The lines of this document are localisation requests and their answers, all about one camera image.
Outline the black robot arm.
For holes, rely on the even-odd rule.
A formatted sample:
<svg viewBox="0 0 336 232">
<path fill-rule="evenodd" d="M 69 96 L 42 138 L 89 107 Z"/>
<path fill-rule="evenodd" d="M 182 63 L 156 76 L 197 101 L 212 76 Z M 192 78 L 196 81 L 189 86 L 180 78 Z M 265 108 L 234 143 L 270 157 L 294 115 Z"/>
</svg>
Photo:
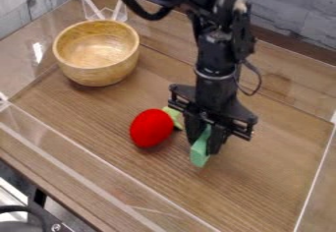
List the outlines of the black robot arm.
<svg viewBox="0 0 336 232">
<path fill-rule="evenodd" d="M 154 13 L 146 12 L 136 0 L 122 0 L 132 12 L 149 21 L 161 20 L 176 7 L 184 6 L 192 22 L 198 47 L 196 84 L 169 86 L 168 106 L 184 115 L 190 144 L 209 131 L 205 154 L 216 154 L 230 136 L 252 138 L 258 121 L 237 99 L 242 91 L 240 70 L 253 67 L 246 60 L 256 44 L 250 31 L 252 4 L 249 0 L 150 1 L 160 6 Z"/>
</svg>

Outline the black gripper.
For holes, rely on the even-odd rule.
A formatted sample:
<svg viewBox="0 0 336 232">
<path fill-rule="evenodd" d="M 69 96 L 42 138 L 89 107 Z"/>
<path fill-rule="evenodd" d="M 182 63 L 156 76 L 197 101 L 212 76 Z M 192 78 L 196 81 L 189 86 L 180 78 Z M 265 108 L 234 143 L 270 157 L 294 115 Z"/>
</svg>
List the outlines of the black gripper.
<svg viewBox="0 0 336 232">
<path fill-rule="evenodd" d="M 196 88 L 173 84 L 169 86 L 170 99 L 168 106 L 184 115 L 184 124 L 188 142 L 192 145 L 200 137 L 206 126 L 210 127 L 208 139 L 208 154 L 218 154 L 221 145 L 230 135 L 249 141 L 252 139 L 253 126 L 258 117 L 240 103 L 236 96 L 225 102 L 209 102 L 204 105 L 197 102 Z"/>
</svg>

